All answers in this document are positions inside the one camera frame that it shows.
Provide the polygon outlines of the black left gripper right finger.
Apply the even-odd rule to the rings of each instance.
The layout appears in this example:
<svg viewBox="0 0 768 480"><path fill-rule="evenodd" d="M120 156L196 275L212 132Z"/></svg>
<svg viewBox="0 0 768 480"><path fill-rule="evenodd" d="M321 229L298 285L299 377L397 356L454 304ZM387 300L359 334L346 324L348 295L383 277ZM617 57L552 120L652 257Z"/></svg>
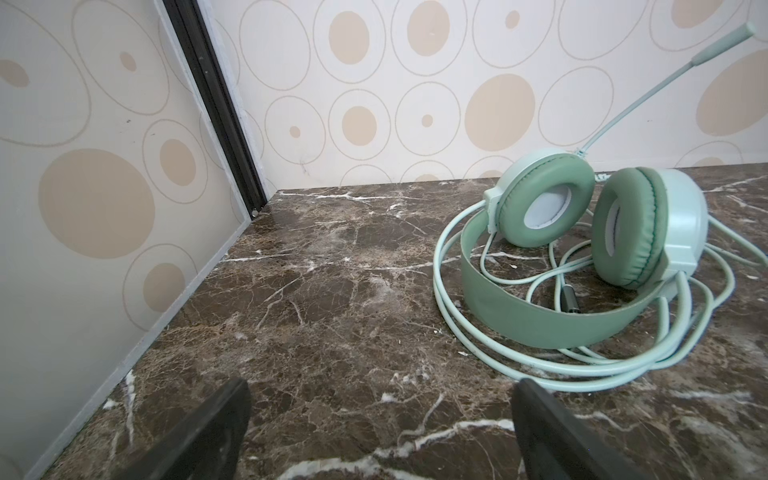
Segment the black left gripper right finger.
<svg viewBox="0 0 768 480"><path fill-rule="evenodd" d="M530 479L642 479L565 406L531 379L511 399L517 443Z"/></svg>

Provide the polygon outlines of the mint green headphones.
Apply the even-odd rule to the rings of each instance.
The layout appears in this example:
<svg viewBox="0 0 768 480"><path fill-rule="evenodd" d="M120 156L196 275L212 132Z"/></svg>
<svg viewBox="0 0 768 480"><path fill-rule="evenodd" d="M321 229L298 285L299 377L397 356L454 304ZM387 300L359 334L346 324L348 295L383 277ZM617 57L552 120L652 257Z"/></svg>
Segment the mint green headphones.
<svg viewBox="0 0 768 480"><path fill-rule="evenodd" d="M636 299L601 313L558 312L507 292L476 268L471 252L481 237L501 236L523 248L541 247L593 212L589 264L605 282L637 292ZM687 282L704 253L709 214L700 188L678 170L625 168L599 184L583 152L529 154L487 190L460 235L466 304L486 327L542 349L582 347L628 326L660 298L665 284Z"/></svg>

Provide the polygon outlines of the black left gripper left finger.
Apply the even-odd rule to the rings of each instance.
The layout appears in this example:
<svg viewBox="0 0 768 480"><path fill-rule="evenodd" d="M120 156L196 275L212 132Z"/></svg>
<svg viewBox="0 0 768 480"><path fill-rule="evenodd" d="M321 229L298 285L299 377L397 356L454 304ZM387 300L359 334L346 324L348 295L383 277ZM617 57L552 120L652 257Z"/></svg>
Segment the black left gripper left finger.
<svg viewBox="0 0 768 480"><path fill-rule="evenodd" d="M247 382L232 378L117 479L233 479L251 415Z"/></svg>

